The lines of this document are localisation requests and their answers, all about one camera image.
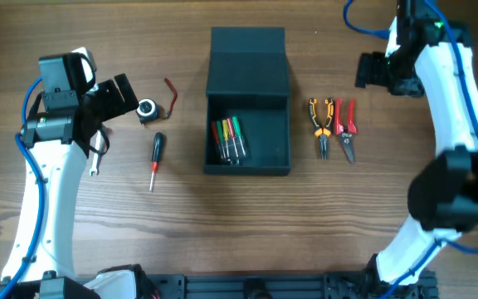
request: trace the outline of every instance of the dark green box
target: dark green box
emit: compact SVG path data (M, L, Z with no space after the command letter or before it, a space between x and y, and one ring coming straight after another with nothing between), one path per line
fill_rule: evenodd
M214 27L207 79L206 174L290 172L289 73L285 29ZM236 116L248 147L239 166L222 165L211 121Z

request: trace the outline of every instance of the box lid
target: box lid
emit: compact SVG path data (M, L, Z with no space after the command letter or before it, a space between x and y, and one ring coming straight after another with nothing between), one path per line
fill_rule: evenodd
M212 28L207 93L289 95L285 29Z

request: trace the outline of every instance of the silver wrench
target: silver wrench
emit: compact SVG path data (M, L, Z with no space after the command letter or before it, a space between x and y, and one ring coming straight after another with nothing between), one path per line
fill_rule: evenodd
M99 151L103 149L103 145L105 144L105 140L102 138L99 131L97 131L97 137L95 137L95 148ZM100 155L97 153L93 154L93 163L91 164L90 168L90 176L99 175L99 163L100 163Z

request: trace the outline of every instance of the pliers handle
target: pliers handle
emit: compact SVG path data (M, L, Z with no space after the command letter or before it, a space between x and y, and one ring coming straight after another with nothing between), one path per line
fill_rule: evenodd
M328 106L328 117L327 120L325 121L325 126L322 127L321 123L318 120L318 117L316 116L316 106L317 100L315 98L310 98L309 99L309 118L311 119L311 122L313 123L313 126L315 128L315 136L320 137L321 135L326 135L327 137L331 136L331 122L333 121L333 114L334 114L334 102L333 99L329 98L325 100L325 104Z
M355 123L354 123L355 99L352 99L349 102L348 121L345 128L344 128L344 125L342 124L342 119L340 117L340 108L342 107L341 98L337 99L336 105L337 105L337 109L335 109L335 120L334 120L335 134L340 135L344 132L357 134L357 127L355 126Z

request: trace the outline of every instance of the wooden table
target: wooden table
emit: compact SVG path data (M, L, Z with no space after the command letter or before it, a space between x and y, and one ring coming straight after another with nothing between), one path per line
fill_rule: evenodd
M130 113L114 130L100 175L87 169L76 205L73 253L79 275L127 263L147 273L323 272L359 270L407 216L407 187L433 158L425 99L354 88L361 52L384 41L344 26L344 1L156 2L0 6L0 274L17 229L24 159L13 135L23 96L39 76L39 56L86 46L98 80L125 72L138 98L168 105L171 120L147 129ZM364 27L386 27L392 1L359 1L350 13ZM478 81L478 2L444 3L470 23ZM292 99L293 169L288 177L217 177L202 173L205 87L213 26L285 27ZM358 163L332 142L320 161L306 113L309 97L357 99ZM148 192L156 131L168 145ZM462 239L478 245L478 228ZM430 266L444 298L478 298L478 257L446 249Z

